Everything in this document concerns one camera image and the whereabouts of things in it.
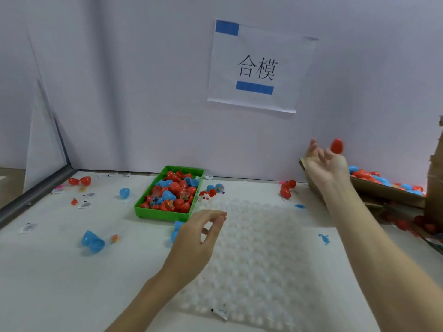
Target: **tabletop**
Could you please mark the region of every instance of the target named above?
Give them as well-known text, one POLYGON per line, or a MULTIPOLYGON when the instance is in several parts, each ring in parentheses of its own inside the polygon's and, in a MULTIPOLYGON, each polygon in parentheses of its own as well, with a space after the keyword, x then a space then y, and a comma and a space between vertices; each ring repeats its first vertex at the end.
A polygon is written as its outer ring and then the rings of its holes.
MULTIPOLYGON (((142 285, 163 265, 171 248, 173 223, 140 219, 132 203, 124 203, 119 189, 130 188, 137 198, 154 176, 77 172, 75 178, 90 175, 86 192, 64 184, 61 194, 50 194, 0 231, 0 321, 2 330, 48 332, 101 332, 123 311, 142 285), (71 205, 75 197, 93 192, 91 206, 71 205), (34 230, 19 234, 27 223, 34 230), (80 245, 86 230, 107 243, 111 235, 119 241, 91 255, 80 245)), ((368 304, 357 284, 333 221, 326 207, 305 184, 298 184, 290 200, 279 196, 276 182, 204 181, 223 183, 224 195, 215 198, 250 200, 293 208, 306 206, 299 219, 310 238, 309 253, 313 270, 325 295, 332 319, 330 331, 379 331, 368 304), (318 234, 329 236, 325 246, 318 234)), ((392 226, 387 233, 416 260, 440 285, 443 263, 440 254, 425 242, 392 226)), ((178 312, 174 299, 158 314, 149 331, 195 332, 260 331, 261 329, 196 317, 178 312)))

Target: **transparent plastic mold tray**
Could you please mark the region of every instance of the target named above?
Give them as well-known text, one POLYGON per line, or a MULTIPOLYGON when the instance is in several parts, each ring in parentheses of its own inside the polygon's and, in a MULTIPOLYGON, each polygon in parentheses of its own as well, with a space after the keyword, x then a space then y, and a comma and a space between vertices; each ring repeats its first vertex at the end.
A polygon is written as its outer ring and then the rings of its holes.
POLYGON ((214 318, 217 313, 268 331, 327 331, 297 221, 306 210, 217 197, 199 202, 196 211, 206 208, 228 216, 208 265, 176 297, 180 310, 214 318))

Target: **blue strip on paper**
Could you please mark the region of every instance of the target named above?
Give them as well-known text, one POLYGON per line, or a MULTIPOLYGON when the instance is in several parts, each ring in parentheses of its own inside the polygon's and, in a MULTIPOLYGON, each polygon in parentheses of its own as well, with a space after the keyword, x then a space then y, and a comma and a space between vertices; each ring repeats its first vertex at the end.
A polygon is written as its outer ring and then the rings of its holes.
POLYGON ((259 83, 247 83, 245 81, 238 81, 236 89, 242 91, 256 92, 272 95, 274 86, 260 85, 259 83))
POLYGON ((240 25, 234 22, 217 20, 215 23, 215 31, 218 33, 226 33, 228 35, 238 36, 238 28, 240 25))

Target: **green tray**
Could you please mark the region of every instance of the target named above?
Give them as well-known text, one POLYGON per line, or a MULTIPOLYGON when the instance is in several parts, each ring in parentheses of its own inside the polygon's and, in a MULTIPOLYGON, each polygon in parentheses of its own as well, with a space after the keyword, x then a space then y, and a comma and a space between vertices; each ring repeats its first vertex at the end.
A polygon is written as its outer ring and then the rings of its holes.
POLYGON ((205 176, 205 171, 203 169, 187 168, 184 166, 166 166, 166 167, 164 167, 162 172, 160 172, 159 175, 152 181, 151 185, 149 185, 149 187, 146 189, 146 191, 143 193, 143 195, 140 197, 140 199, 134 205, 136 215, 140 218, 160 219, 160 220, 166 220, 166 221, 181 221, 184 223, 187 222, 189 217, 192 214, 192 211, 194 210, 195 203, 197 202, 198 194, 200 192, 200 187, 202 186, 204 176, 205 176), (164 180, 164 178, 166 178, 166 173, 168 171, 173 171, 174 173, 176 171, 181 171, 185 175, 187 173, 190 173, 192 175, 192 178, 196 178, 197 176, 201 177, 200 184, 198 184, 197 192, 195 193, 194 201, 192 202, 191 209, 189 210, 189 213, 177 213, 177 212, 172 212, 172 211, 151 210, 150 208, 139 207, 144 202, 144 198, 151 193, 151 190, 154 187, 154 185, 160 179, 164 180))

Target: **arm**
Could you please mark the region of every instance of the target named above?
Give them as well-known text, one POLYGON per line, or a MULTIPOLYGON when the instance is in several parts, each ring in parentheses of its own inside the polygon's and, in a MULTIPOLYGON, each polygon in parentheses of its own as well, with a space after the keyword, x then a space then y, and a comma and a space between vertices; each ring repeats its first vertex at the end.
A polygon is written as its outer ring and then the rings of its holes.
POLYGON ((311 141, 307 170, 318 185, 360 288, 382 331, 441 331, 443 291, 374 219, 343 156, 311 141))
POLYGON ((149 279, 138 295, 105 332, 144 332, 154 317, 181 289, 197 277, 212 256, 226 212, 197 212, 180 227, 162 269, 149 279), (209 230, 203 228, 210 221, 209 230), (201 234, 206 235, 201 242, 201 234))

